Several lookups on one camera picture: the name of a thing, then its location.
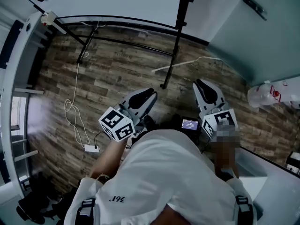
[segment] metal frame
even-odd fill
[[[91,39],[99,39],[99,40],[105,40],[105,41],[111,41],[111,42],[116,42],[116,43],[122,43],[122,44],[127,44],[127,45],[131,45],[131,46],[136,46],[136,47],[140,47],[143,49],[148,49],[151,51],[155,51],[158,53],[162,53],[164,55],[168,55],[168,56],[172,56],[171,59],[171,63],[170,63],[170,67],[169,70],[166,74],[165,77],[165,81],[163,84],[160,85],[160,87],[162,89],[165,89],[168,85],[170,76],[172,74],[172,65],[175,61],[177,52],[178,52],[178,43],[179,43],[179,39],[181,37],[181,32],[182,32],[182,28],[183,26],[186,26],[186,22],[184,22],[187,10],[188,10],[188,4],[190,2],[193,2],[194,0],[180,0],[179,2],[179,7],[178,7],[178,13],[177,13],[177,20],[176,20],[176,26],[169,26],[166,24],[162,24],[162,23],[158,23],[158,22],[152,22],[152,21],[148,21],[148,20],[143,20],[143,19],[137,19],[137,18],[131,18],[131,17],[122,17],[122,16],[109,16],[109,15],[76,15],[76,16],[65,16],[65,17],[59,17],[57,19],[54,20],[54,22],[61,27],[63,30],[65,30],[67,32],[67,34],[69,34],[71,37],[73,37],[74,39],[76,39],[79,43],[81,43],[83,45],[83,48],[80,52],[80,55],[77,59],[77,63],[82,63],[82,55],[84,53],[84,51],[86,50],[87,46],[89,45]],[[39,6],[37,6],[36,4],[34,4],[34,7],[39,10],[41,13],[45,13],[45,11],[43,9],[41,9]],[[175,40],[175,44],[174,44],[174,48],[173,48],[173,52],[169,53],[169,52],[165,52],[165,51],[161,51],[159,49],[155,49],[152,47],[148,47],[148,46],[144,46],[144,45],[139,45],[139,44],[134,44],[134,43],[130,43],[130,42],[126,42],[126,41],[121,41],[121,40],[116,40],[116,39],[111,39],[111,38],[105,38],[105,37],[96,37],[93,36],[93,34],[95,33],[95,29],[93,28],[92,31],[90,32],[90,34],[88,36],[79,36],[79,35],[75,35],[72,31],[70,31],[66,26],[64,26],[61,22],[58,21],[58,19],[62,19],[62,18],[71,18],[71,17],[87,17],[87,16],[91,16],[91,17],[112,17],[112,18],[122,18],[122,19],[130,19],[130,20],[136,20],[136,21],[141,21],[141,22],[146,22],[146,23],[152,23],[152,24],[156,24],[156,25],[160,25],[160,26],[164,26],[164,27],[168,27],[168,28],[172,28],[177,30],[176,32],[176,40]],[[87,38],[85,42],[83,42],[80,38]]]

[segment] black and white pattern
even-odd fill
[[[122,116],[116,111],[112,110],[109,114],[102,119],[102,122],[106,124],[109,128],[114,128],[121,120]]]
[[[215,119],[217,124],[222,124],[223,122],[226,122],[225,125],[234,125],[233,118],[229,111],[215,115]]]
[[[206,133],[211,137],[214,130],[212,129],[211,125],[205,120],[203,125],[204,130]]]
[[[134,132],[133,127],[131,123],[125,125],[124,127],[121,127],[120,129],[116,130],[117,137],[121,140],[124,137],[132,134]]]
[[[104,125],[102,125],[102,127],[103,127],[103,130],[104,130],[109,136],[111,136],[113,139],[115,139],[113,133],[111,132],[111,130],[109,130],[109,129],[108,129],[106,126],[104,126]]]

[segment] black baseboard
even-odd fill
[[[113,22],[113,21],[100,21],[98,23],[98,21],[86,21],[84,22],[88,25],[93,25],[93,26],[97,26],[97,24],[99,24],[100,26],[102,25],[111,25],[111,26],[122,26],[122,27],[130,27],[130,28],[138,28],[138,29],[143,29],[143,30],[149,30],[149,31],[154,31],[154,32],[161,32],[164,34],[169,34],[169,35],[173,35],[176,36],[177,35],[177,31],[175,30],[169,30],[169,29],[164,29],[164,28],[158,28],[158,27],[153,27],[153,26],[148,26],[148,25],[141,25],[141,24],[136,24],[136,23],[128,23],[128,22]],[[72,22],[72,23],[63,23],[63,25],[65,26],[71,26],[71,25],[84,25],[81,22]],[[182,33],[181,34],[181,38],[185,38],[188,39],[190,41],[202,44],[204,46],[208,46],[209,42],[202,40],[200,38],[197,37],[193,37],[191,35]]]

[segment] wooden floor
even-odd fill
[[[77,34],[88,35],[90,28],[77,27]],[[101,36],[124,39],[150,45],[172,52],[174,37],[157,33],[140,32],[117,27],[98,28]],[[33,156],[33,171],[43,171],[53,176],[56,188],[67,192],[89,173],[98,154],[87,153],[74,138],[74,129],[65,119],[64,102],[72,100],[77,64],[82,46],[68,35],[57,35],[46,52],[37,78],[36,89],[44,95],[31,96],[28,113],[28,140]],[[253,109],[247,103],[248,86],[221,61],[202,59],[194,64],[175,67],[166,90],[161,90],[166,70],[151,70],[170,63],[170,57],[140,48],[93,39],[87,50],[89,56],[79,67],[75,105],[87,134],[93,138],[101,130],[100,116],[109,106],[115,106],[131,91],[152,87],[158,100],[150,112],[160,123],[174,113],[197,117],[198,110],[192,90],[197,78],[215,83],[223,91],[226,100],[234,108],[241,134],[241,145],[280,165],[292,150],[299,147],[298,118],[284,105]],[[180,40],[180,51],[175,63],[194,60],[199,56],[211,56],[205,47]],[[74,120],[73,112],[68,114]],[[82,142],[86,143],[83,127],[78,123]],[[98,136],[101,152],[109,143],[108,138]]]

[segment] black strap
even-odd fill
[[[93,225],[95,199],[90,198],[82,202],[81,207],[77,210],[75,225]]]
[[[239,206],[238,225],[252,225],[253,207],[249,204],[248,198],[239,195],[235,199]]]

